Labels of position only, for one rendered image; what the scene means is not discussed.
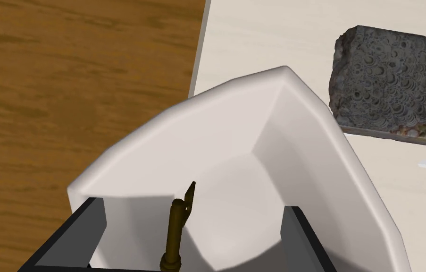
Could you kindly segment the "brown metal utensil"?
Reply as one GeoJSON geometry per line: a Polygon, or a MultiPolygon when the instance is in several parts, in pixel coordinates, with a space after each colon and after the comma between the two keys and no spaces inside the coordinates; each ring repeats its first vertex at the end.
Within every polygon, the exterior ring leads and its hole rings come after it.
{"type": "Polygon", "coordinates": [[[160,260],[163,272],[179,272],[181,268],[180,245],[183,228],[191,214],[196,182],[192,182],[184,199],[172,201],[169,213],[166,250],[160,260]]]}

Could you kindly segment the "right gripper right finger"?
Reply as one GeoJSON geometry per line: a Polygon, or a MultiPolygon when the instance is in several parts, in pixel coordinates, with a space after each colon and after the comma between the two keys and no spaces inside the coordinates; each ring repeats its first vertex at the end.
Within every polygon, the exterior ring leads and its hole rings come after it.
{"type": "Polygon", "coordinates": [[[299,207],[284,208],[280,235],[288,272],[337,272],[299,207]]]}

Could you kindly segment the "white angular bowl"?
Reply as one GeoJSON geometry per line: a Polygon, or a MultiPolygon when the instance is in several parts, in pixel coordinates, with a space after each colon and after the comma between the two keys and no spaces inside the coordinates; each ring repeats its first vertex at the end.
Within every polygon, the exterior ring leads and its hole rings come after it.
{"type": "Polygon", "coordinates": [[[169,209],[196,183],[181,272],[287,272],[284,208],[306,215],[338,272],[411,272],[401,234],[327,105],[287,66],[159,114],[67,189],[104,199],[94,268],[157,270],[169,209]]]}

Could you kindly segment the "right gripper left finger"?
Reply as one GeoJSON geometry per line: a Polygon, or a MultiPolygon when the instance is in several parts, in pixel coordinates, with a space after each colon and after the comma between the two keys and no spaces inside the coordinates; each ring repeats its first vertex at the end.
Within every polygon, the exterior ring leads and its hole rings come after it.
{"type": "Polygon", "coordinates": [[[88,265],[106,226],[104,199],[89,197],[18,272],[91,272],[88,265]]]}

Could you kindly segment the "grey bubbly stone block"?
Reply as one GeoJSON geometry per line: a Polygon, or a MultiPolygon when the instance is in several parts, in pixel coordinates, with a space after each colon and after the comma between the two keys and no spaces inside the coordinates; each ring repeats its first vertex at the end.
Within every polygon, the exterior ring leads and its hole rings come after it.
{"type": "Polygon", "coordinates": [[[335,42],[328,89],[343,132],[426,145],[426,36],[350,28],[335,42]]]}

